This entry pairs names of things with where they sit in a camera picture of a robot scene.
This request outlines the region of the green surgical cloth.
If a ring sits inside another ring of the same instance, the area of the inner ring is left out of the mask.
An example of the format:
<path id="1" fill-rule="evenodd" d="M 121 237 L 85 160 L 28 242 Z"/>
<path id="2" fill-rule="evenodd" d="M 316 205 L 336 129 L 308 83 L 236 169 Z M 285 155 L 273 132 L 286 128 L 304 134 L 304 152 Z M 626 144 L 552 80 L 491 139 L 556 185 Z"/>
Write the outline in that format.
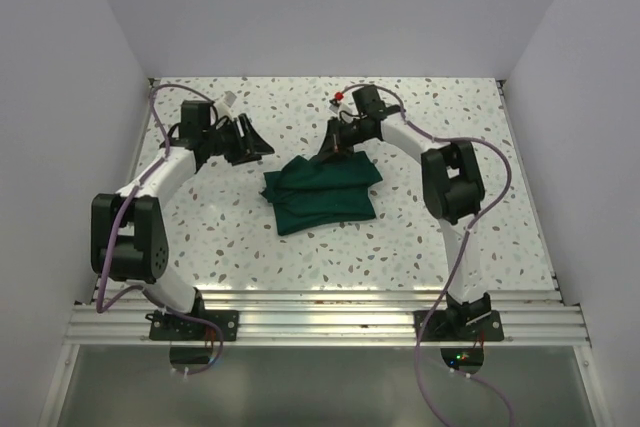
<path id="1" fill-rule="evenodd" d="M 366 153 L 336 162 L 296 156 L 279 171 L 264 174 L 261 196 L 272 205 L 277 233 L 376 218 L 369 189 L 383 180 Z"/>

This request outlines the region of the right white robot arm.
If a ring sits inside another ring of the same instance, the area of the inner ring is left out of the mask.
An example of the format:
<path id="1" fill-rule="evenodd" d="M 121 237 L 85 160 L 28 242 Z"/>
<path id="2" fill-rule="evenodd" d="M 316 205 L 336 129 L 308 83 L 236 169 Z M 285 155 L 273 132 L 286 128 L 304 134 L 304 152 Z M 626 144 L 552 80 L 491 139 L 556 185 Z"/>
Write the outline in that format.
<path id="1" fill-rule="evenodd" d="M 403 105 L 386 104 L 374 85 L 358 85 L 352 93 L 355 111 L 343 105 L 340 91 L 330 100 L 334 116 L 315 159 L 337 161 L 353 148 L 377 139 L 415 160 L 421 168 L 423 200 L 441 230 L 449 277 L 445 283 L 447 331 L 468 339 L 491 313 L 483 280 L 479 247 L 470 226 L 480 214 L 484 182 L 474 147 L 468 140 L 440 140 L 408 120 Z"/>

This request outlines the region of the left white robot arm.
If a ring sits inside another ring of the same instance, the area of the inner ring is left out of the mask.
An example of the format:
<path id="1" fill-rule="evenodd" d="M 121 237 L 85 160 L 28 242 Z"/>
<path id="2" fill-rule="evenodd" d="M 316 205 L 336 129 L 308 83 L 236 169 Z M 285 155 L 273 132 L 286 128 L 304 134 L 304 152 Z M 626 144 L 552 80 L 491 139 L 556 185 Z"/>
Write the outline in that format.
<path id="1" fill-rule="evenodd" d="M 172 326 L 185 339 L 201 337 L 207 314 L 195 307 L 198 290 L 169 266 L 163 207 L 212 157 L 236 166 L 274 152 L 250 118 L 231 115 L 227 102 L 185 101 L 173 138 L 163 141 L 152 161 L 127 185 L 98 194 L 91 203 L 91 266 L 99 275 L 96 310 L 107 311 L 126 292 L 139 290 L 161 308 L 175 312 Z"/>

